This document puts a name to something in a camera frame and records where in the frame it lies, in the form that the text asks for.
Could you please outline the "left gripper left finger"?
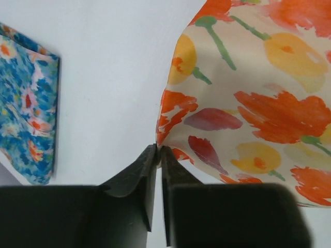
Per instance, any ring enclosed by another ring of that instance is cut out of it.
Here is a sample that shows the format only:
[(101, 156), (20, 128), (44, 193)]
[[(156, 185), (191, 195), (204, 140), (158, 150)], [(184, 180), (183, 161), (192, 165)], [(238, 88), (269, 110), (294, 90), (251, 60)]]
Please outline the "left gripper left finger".
[(2, 186), (1, 247), (146, 247), (157, 148), (100, 185)]

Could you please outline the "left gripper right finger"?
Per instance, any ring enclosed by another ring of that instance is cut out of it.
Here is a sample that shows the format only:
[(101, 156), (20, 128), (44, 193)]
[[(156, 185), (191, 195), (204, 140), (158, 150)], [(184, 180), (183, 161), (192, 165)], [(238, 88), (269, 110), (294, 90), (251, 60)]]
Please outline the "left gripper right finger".
[(160, 151), (164, 224), (171, 247), (311, 247), (294, 196), (274, 183), (204, 184)]

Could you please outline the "orange floral skirt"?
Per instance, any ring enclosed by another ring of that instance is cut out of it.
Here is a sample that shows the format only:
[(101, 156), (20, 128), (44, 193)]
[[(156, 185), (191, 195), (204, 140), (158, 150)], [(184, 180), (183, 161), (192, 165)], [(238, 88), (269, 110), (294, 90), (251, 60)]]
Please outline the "orange floral skirt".
[(156, 140), (224, 183), (330, 207), (330, 1), (206, 1), (176, 44)]

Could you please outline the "blue floral skirt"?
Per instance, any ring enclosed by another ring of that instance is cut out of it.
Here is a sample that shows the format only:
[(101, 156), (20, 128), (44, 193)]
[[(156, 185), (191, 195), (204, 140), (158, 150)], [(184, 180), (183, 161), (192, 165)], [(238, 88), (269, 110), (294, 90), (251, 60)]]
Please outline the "blue floral skirt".
[(55, 160), (60, 57), (1, 24), (1, 155), (14, 176), (49, 183)]

